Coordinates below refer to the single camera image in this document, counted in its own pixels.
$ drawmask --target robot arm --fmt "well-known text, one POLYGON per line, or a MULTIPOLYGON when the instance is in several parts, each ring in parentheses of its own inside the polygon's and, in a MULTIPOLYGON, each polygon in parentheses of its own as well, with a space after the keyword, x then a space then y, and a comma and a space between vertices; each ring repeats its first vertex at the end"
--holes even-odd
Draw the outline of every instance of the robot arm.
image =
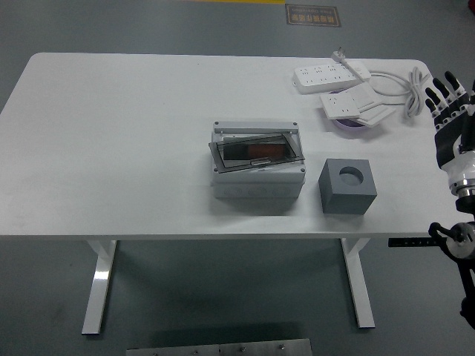
MULTIPOLYGON (((426 89, 436 128, 437 164, 448 175, 448 185, 458 199, 456 209, 475 218, 475 82, 467 93, 451 72, 445 73, 453 93, 438 79, 433 80, 443 99, 426 89)), ((437 222, 430 225, 429 235, 458 268, 466 298, 460 314, 475 329, 475 222, 460 222, 451 229, 437 222)))

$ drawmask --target orange object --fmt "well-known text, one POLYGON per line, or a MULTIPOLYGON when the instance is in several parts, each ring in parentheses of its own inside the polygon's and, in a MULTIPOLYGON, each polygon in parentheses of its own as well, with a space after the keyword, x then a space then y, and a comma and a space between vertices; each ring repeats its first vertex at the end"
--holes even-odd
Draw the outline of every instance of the orange object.
POLYGON ((285 145, 272 143, 249 145, 247 154, 249 155, 249 159, 267 157, 280 159, 285 157, 285 145))

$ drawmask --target white power strip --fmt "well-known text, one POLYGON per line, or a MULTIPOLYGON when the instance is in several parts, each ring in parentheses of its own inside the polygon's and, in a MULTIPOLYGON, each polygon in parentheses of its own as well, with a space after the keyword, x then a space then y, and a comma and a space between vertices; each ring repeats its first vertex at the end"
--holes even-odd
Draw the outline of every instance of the white power strip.
MULTIPOLYGON (((365 81, 370 80, 371 74, 363 63, 351 61, 348 65, 351 65, 365 81)), ((346 89, 361 83, 360 79, 341 63, 300 67, 294 70, 292 79, 294 86, 302 94, 346 89)))
POLYGON ((320 97, 329 120, 351 119, 370 128, 395 111, 383 105, 379 95, 366 82, 338 94, 321 94, 320 97))

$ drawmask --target robot finger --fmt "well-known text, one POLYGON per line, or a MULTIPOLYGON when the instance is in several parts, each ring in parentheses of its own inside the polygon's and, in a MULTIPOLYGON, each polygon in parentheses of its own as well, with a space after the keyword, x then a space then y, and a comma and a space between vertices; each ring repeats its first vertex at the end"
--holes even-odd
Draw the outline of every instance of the robot finger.
POLYGON ((440 93, 444 96, 445 101, 450 106, 455 100, 455 96, 447 89, 447 87, 438 79, 435 78, 433 81, 434 86, 439 89, 440 93))
POLYGON ((425 104, 429 108, 430 114, 432 115, 433 125, 435 126, 437 131, 440 130, 443 127, 442 118, 440 117, 440 111, 430 99, 426 99, 425 104))
POLYGON ((474 84, 472 85, 472 92, 470 93, 470 104, 475 105, 475 80, 474 84))
POLYGON ((439 115, 439 119, 438 119, 438 122, 437 124, 435 125, 438 125, 439 124, 439 121, 442 122, 442 127, 443 125, 446 125, 449 123, 449 121, 452 120, 452 113, 453 111, 451 111, 447 105, 447 103, 445 102, 445 100, 441 100, 439 98, 439 96, 430 88, 426 88, 425 89, 425 93, 427 94, 427 96, 429 96, 429 98, 432 100, 432 102, 436 105, 437 107, 437 110, 440 112, 440 115, 439 115))
POLYGON ((457 98, 461 97, 465 93, 465 89, 460 84, 459 80, 450 72, 445 72, 445 78, 452 85, 453 92, 457 98))
POLYGON ((439 111, 442 111, 447 107, 447 103, 445 101, 442 101, 439 98, 439 96, 436 94, 436 92, 433 91, 431 88, 426 88, 425 93, 427 94, 427 96, 429 96, 429 98, 437 106, 437 109, 439 109, 439 111))

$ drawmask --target table foot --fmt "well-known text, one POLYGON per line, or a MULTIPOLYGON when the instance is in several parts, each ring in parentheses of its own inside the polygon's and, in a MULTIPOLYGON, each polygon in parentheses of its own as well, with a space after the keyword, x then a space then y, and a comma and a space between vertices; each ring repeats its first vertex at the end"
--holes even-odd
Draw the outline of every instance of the table foot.
POLYGON ((359 259, 360 250, 370 239, 341 239, 344 261, 347 265, 351 294, 355 306, 356 319, 359 328, 374 328, 373 312, 370 298, 364 281, 363 269, 359 259))
POLYGON ((117 241, 88 241, 88 243, 97 253, 97 264, 82 334, 99 334, 117 241))

